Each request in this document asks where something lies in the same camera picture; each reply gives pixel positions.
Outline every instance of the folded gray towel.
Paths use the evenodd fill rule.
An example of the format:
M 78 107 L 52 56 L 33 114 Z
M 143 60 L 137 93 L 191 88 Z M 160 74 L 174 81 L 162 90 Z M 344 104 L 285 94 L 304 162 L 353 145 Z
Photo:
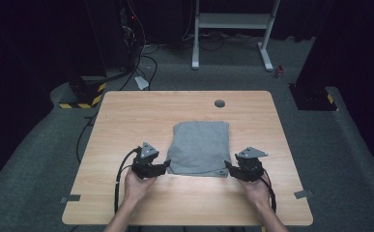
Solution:
M 227 177 L 224 161 L 229 154 L 229 124 L 225 122 L 182 122 L 174 126 L 168 149 L 168 173 L 186 176 Z

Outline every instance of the power cord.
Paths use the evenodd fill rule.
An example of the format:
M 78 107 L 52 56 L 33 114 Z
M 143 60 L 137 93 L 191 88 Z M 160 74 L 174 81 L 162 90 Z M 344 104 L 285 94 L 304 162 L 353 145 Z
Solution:
M 124 83 L 124 85 L 118 90 L 118 91 L 122 91 L 126 86 L 127 84 L 129 83 L 129 80 L 132 78 L 132 76 L 135 74 L 136 70 L 138 69 L 138 66 L 139 66 L 139 62 L 141 61 L 141 54 L 140 56 L 138 57 L 138 61 L 136 63 L 136 66 L 135 68 L 133 69 L 131 75 L 129 76 L 129 78 L 127 78 L 126 82 Z
M 74 231 L 77 227 L 78 227 L 78 225 L 76 225 L 75 227 L 73 227 L 69 232 Z
M 147 45 L 147 47 L 148 46 L 156 46 L 157 48 L 155 50 L 153 50 L 153 51 L 150 51 L 150 52 L 144 52 L 143 53 L 144 55 L 151 55 L 151 54 L 159 51 L 159 48 L 160 48 L 160 44 L 159 43 L 154 43 L 154 44 Z
M 273 211 L 276 213 L 276 195 L 274 194 L 274 191 L 272 189 L 272 181 L 271 181 L 271 178 L 269 178 L 269 174 L 265 169 L 264 169 L 264 172 L 266 173 L 266 176 L 268 177 L 270 183 L 268 184 L 268 182 L 265 181 L 262 177 L 259 177 L 259 180 L 261 180 L 268 187 L 269 194 L 271 195 L 271 200 L 272 200 L 271 206 L 272 206 Z
M 216 50 L 221 49 L 225 45 L 225 39 L 220 35 L 204 37 L 204 39 L 205 39 L 205 41 L 207 41 L 209 43 L 219 43 L 220 42 L 220 45 L 217 46 L 216 48 L 206 48 L 205 46 L 202 45 L 202 43 L 200 43 L 199 47 L 203 50 L 206 50 L 206 51 L 216 51 Z
M 132 0 L 131 0 L 132 5 L 131 5 L 131 3 L 129 2 L 129 0 L 127 0 L 127 3 L 128 3 L 128 5 L 129 5 L 129 9 L 130 9 L 131 12 L 132 12 L 132 15 L 134 16 L 135 20 L 138 22 L 138 24 L 139 24 L 139 26 L 140 26 L 140 28 L 141 28 L 141 31 L 142 31 L 142 37 L 143 37 L 143 40 L 144 40 L 144 45 L 142 46 L 142 50 L 141 50 L 141 53 L 140 53 L 140 55 L 141 55 L 141 54 L 144 52 L 145 46 L 147 45 L 147 41 L 145 40 L 145 31 L 144 31 L 144 27 L 142 26 L 142 23 L 141 23 L 141 21 L 139 20 L 138 16 L 135 14 L 135 11 L 134 11 L 133 6 L 132 6 L 132 5 L 133 5 Z
M 80 145 L 80 141 L 81 141 L 81 137 L 83 136 L 85 130 L 88 128 L 88 127 L 92 127 L 94 125 L 94 123 L 92 124 L 93 122 L 93 119 L 98 115 L 99 113 L 97 112 L 95 115 L 91 116 L 91 117 L 85 117 L 85 119 L 88 119 L 88 122 L 87 124 L 85 125 L 85 127 L 83 128 L 83 130 L 81 131 L 80 135 L 78 136 L 78 139 L 77 139 L 77 143 L 75 145 L 75 156 L 77 157 L 77 161 L 78 163 L 81 163 L 81 158 L 80 158 L 80 155 L 78 154 L 78 147 Z
M 115 180 L 115 192 L 114 192 L 114 214 L 117 213 L 118 211 L 118 202 L 119 202 L 119 192 L 120 192 L 120 181 L 121 181 L 121 174 L 123 173 L 123 171 L 128 168 L 128 167 L 131 167 L 131 165 L 128 165 L 126 167 L 123 168 L 124 164 L 126 163 L 127 159 L 129 158 L 130 155 L 132 155 L 132 153 L 136 153 L 140 150 L 141 148 L 140 147 L 137 147 L 135 149 L 132 149 L 123 159 L 123 161 L 121 162 L 121 165 L 120 165 L 120 169 L 118 169 L 118 173 L 117 173 L 117 178 Z
M 139 76 L 145 76 L 145 73 L 139 68 L 137 69 L 136 74 Z
M 153 75 L 151 75 L 150 81 L 148 81 L 148 90 L 150 91 L 151 90 L 151 83 L 153 82 L 154 76 L 156 76 L 156 73 L 157 73 L 158 63 L 157 63 L 157 61 L 154 58 L 152 58 L 150 56 L 143 55 L 141 57 L 148 58 L 148 59 L 152 60 L 154 62 L 154 64 L 156 65 L 156 67 L 154 68 Z
M 193 0 L 190 0 L 189 22 L 188 22 L 188 24 L 187 24 L 186 32 L 185 32 L 184 35 L 183 35 L 183 40 L 186 39 L 186 35 L 187 35 L 187 32 L 189 31 L 190 23 L 192 22 L 192 15 L 193 15 L 193 8 L 192 8 L 192 5 L 193 5 Z

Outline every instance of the electrical cable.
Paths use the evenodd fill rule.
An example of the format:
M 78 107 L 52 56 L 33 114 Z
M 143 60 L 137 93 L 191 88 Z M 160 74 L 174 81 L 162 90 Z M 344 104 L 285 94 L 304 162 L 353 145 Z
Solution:
M 194 37 L 194 35 L 189 35 L 187 38 L 183 39 L 183 42 L 187 42 L 187 41 L 193 39 L 193 37 Z
M 118 169 L 118 173 L 117 173 L 117 178 L 115 179 L 115 192 L 114 192 L 114 214 L 117 213 L 118 211 L 118 202 L 119 202 L 119 192 L 120 192 L 120 180 L 121 180 L 121 174 L 123 172 L 124 169 L 130 167 L 131 165 L 128 165 L 126 167 L 123 168 L 124 166 L 124 163 L 126 163 L 127 159 L 129 158 L 130 155 L 132 155 L 132 153 L 135 153 L 137 151 L 139 151 L 139 149 L 141 149 L 140 147 L 137 147 L 135 149 L 132 149 L 123 159 L 123 161 L 121 162 L 121 165 L 120 165 L 120 168 Z
M 139 69 L 139 68 L 137 69 L 136 74 L 137 74 L 137 75 L 140 75 L 140 76 L 145 76 L 145 73 L 144 73 L 141 69 Z
M 122 91 L 127 86 L 127 84 L 129 83 L 129 80 L 132 78 L 132 76 L 135 74 L 136 70 L 138 69 L 140 61 L 141 61 L 141 53 L 139 54 L 138 61 L 137 61 L 136 65 L 135 65 L 135 68 L 133 69 L 131 75 L 129 76 L 129 78 L 127 78 L 127 80 L 124 83 L 124 85 L 118 91 Z
M 226 40 L 225 44 L 252 44 L 259 41 L 260 37 L 246 37 L 246 38 L 238 38 L 238 37 L 227 37 L 224 38 Z M 241 42 L 227 42 L 228 40 L 236 40 L 236 39 L 243 39 Z
M 186 32 L 184 33 L 184 35 L 183 35 L 183 40 L 184 40 L 184 38 L 186 37 L 186 35 L 187 35 L 187 32 L 189 31 L 189 26 L 190 26 L 190 23 L 192 22 L 192 14 L 193 14 L 193 12 L 192 12 L 192 10 L 193 10 L 193 8 L 192 8 L 192 4 L 193 3 L 193 0 L 190 0 L 190 15 L 189 15 L 189 22 L 188 22 L 188 24 L 187 24 L 187 30 L 186 30 Z
M 124 42 L 126 43 L 127 45 L 127 49 L 130 49 L 135 41 L 135 34 L 134 32 L 132 31 L 132 29 L 130 29 L 128 26 L 123 26 L 123 30 L 124 30 Z M 131 44 L 129 44 L 127 42 L 128 39 L 131 39 Z
M 85 82 L 86 82 L 86 84 L 103 84 L 103 83 L 106 83 L 108 81 L 116 80 L 116 79 L 119 79 L 121 77 L 124 77 L 132 71 L 133 71 L 133 69 L 129 69 L 129 70 L 126 70 L 125 72 L 110 76 L 110 77 L 102 79 L 102 80 L 87 80 Z
M 274 191 L 272 189 L 271 178 L 269 178 L 269 174 L 265 169 L 264 169 L 264 171 L 265 171 L 270 183 L 268 184 L 268 182 L 265 181 L 262 177 L 259 177 L 259 180 L 261 180 L 268 187 L 269 194 L 271 195 L 271 200 L 272 200 L 272 209 L 276 213 L 276 195 L 274 194 Z
M 141 57 L 145 57 L 145 58 L 148 58 L 148 59 L 152 60 L 155 63 L 155 65 L 156 65 L 156 68 L 154 69 L 153 75 L 150 77 L 150 81 L 148 81 L 148 90 L 150 91 L 151 90 L 151 82 L 153 82 L 154 76 L 157 73 L 158 63 L 157 63 L 157 61 L 154 58 L 152 58 L 150 56 L 143 55 Z
M 73 227 L 69 232 L 74 231 L 77 227 L 78 227 L 78 225 L 76 225 L 75 227 Z
M 77 158 L 77 161 L 78 163 L 81 163 L 81 158 L 80 158 L 80 155 L 78 154 L 78 147 L 80 145 L 80 141 L 81 141 L 81 137 L 83 136 L 85 130 L 87 129 L 87 127 L 90 127 L 90 126 L 93 126 L 91 125 L 91 122 L 93 121 L 93 119 L 98 115 L 99 113 L 97 112 L 95 115 L 93 115 L 92 117 L 85 117 L 84 119 L 88 119 L 88 122 L 87 124 L 84 126 L 83 130 L 81 131 L 80 135 L 78 136 L 78 139 L 77 139 L 77 143 L 75 144 L 75 156 Z
M 157 51 L 159 50 L 160 45 L 159 45 L 158 43 L 154 43 L 154 44 L 152 44 L 152 45 L 156 45 L 156 46 L 157 46 L 157 49 L 155 49 L 155 50 L 153 50 L 153 51 L 150 51 L 150 52 L 147 52 L 147 53 L 143 53 L 144 55 L 151 55 L 151 54 L 153 54 L 153 53 L 155 53 L 155 52 L 157 52 Z
M 147 41 L 145 40 L 145 31 L 144 31 L 144 27 L 142 26 L 142 23 L 141 21 L 139 20 L 138 16 L 135 14 L 131 4 L 129 3 L 129 0 L 127 0 L 127 3 L 129 4 L 129 9 L 131 10 L 132 14 L 134 15 L 134 18 L 135 20 L 138 22 L 139 26 L 141 27 L 141 31 L 142 31 L 142 36 L 143 36 L 143 40 L 144 40 L 144 45 L 142 46 L 142 50 L 141 50 L 141 53 L 140 53 L 140 56 L 141 54 L 144 52 L 144 49 L 145 49 L 145 46 L 147 44 Z
M 222 34 L 220 32 L 216 33 L 216 34 L 210 34 L 208 36 L 204 36 L 204 41 L 207 41 L 207 42 L 210 42 L 210 43 L 218 43 L 218 42 L 222 42 L 224 41 L 225 39 L 222 37 Z
M 216 51 L 216 50 L 219 50 L 221 49 L 224 45 L 225 45 L 225 39 L 223 39 L 223 37 L 219 36 L 220 38 L 220 45 L 216 48 L 212 48 L 212 49 L 209 49 L 209 48 L 206 48 L 204 46 L 202 46 L 202 44 L 200 43 L 199 44 L 199 47 L 202 48 L 203 50 L 206 50 L 206 51 Z

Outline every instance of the carpeted floor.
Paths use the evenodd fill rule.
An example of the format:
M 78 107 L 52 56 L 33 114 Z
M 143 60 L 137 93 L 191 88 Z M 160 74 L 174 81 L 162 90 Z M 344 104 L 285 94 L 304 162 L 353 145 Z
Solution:
M 288 88 L 288 83 L 296 82 L 312 44 L 313 41 L 270 41 L 268 51 L 273 65 L 283 66 L 282 78 L 265 72 L 256 43 L 228 41 L 215 51 L 201 49 L 198 71 L 190 67 L 190 44 L 185 49 L 153 45 L 144 54 L 158 63 L 151 91 L 271 92 L 303 187 L 314 193 L 308 199 L 313 224 L 293 226 L 289 228 L 291 231 L 374 231 L 374 159 L 340 93 L 328 87 L 338 111 L 299 111 Z M 203 42 L 201 45 L 211 49 L 219 44 Z M 154 69 L 152 60 L 142 58 L 138 75 L 149 80 Z M 121 89 L 126 80 L 123 77 L 108 82 L 105 92 Z M 25 137 L 0 173 L 0 231 L 103 229 L 103 225 L 74 227 L 61 220 L 66 205 L 60 199 L 70 194 L 79 166 L 75 156 L 78 137 L 88 122 L 85 117 L 93 116 L 98 110 L 59 108 L 58 101 L 67 88 L 64 84 L 52 92 L 54 109 Z M 133 78 L 123 91 L 139 91 Z M 91 127 L 80 140 L 81 156 L 90 133 Z M 190 227 L 188 230 L 215 231 L 215 228 Z M 248 227 L 245 231 L 260 231 L 260 227 Z

